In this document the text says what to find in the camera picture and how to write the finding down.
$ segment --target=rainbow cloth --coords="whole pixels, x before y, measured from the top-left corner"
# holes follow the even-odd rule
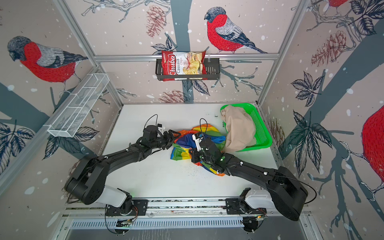
[[[174,143],[172,144],[174,148],[172,150],[172,154],[171,154],[170,158],[173,160],[192,159],[192,156],[189,153],[189,150],[196,148],[196,143],[192,139],[192,135],[195,133],[201,132],[201,131],[204,133],[204,136],[206,138],[210,138],[212,140],[212,142],[214,142],[215,145],[220,150],[223,149],[223,147],[225,146],[225,136],[223,136],[217,130],[217,128],[215,128],[214,126],[212,126],[210,124],[208,124],[208,125],[204,124],[204,125],[201,125],[201,130],[200,130],[200,126],[196,126],[196,127],[192,128],[192,130],[179,131],[179,133],[181,133],[181,136],[179,138],[177,138],[174,141]],[[217,173],[215,170],[213,170],[211,168],[210,164],[206,164],[202,161],[195,163],[195,164],[198,166],[202,166],[206,170],[208,170],[208,171],[210,171],[216,175],[219,175],[219,176],[225,175],[223,173]]]

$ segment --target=bird beak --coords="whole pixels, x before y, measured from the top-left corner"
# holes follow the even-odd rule
[[[13,61],[16,60],[15,53],[10,52],[10,53],[9,53],[9,56],[11,56],[11,58],[12,58]]]

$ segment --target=red chip bag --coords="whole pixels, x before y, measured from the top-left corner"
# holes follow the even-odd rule
[[[199,53],[162,51],[161,54],[163,75],[207,74],[203,64],[205,51]],[[166,78],[163,81],[171,80],[186,80],[186,78]]]

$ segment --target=bird head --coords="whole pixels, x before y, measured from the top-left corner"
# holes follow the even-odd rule
[[[208,20],[210,23],[212,23],[214,21],[214,19],[220,14],[226,14],[224,8],[213,7],[207,11],[207,14],[205,15],[204,19]]]
[[[25,61],[26,57],[24,53],[24,47],[25,45],[31,42],[32,41],[29,38],[26,38],[24,36],[17,36],[11,39],[8,42],[8,51],[12,60],[15,61],[17,59],[20,59],[21,61]]]

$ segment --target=green plastic tray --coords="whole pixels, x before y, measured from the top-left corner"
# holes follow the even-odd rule
[[[249,103],[237,103],[237,104],[231,104],[234,107],[240,107],[245,110],[246,113],[248,113],[252,119],[253,123],[255,124],[256,127],[256,133],[255,133],[255,138],[256,138],[256,145],[253,145],[251,147],[246,147],[243,150],[239,150],[238,152],[243,152],[243,151],[250,151],[250,150],[256,150],[256,149],[261,149],[261,148],[267,148],[272,145],[272,137],[268,132],[268,129],[266,128],[262,118],[260,117],[260,114],[258,113],[257,109],[255,108],[254,105],[249,104]],[[224,105],[220,108],[220,112],[223,108],[225,108],[227,105]]]

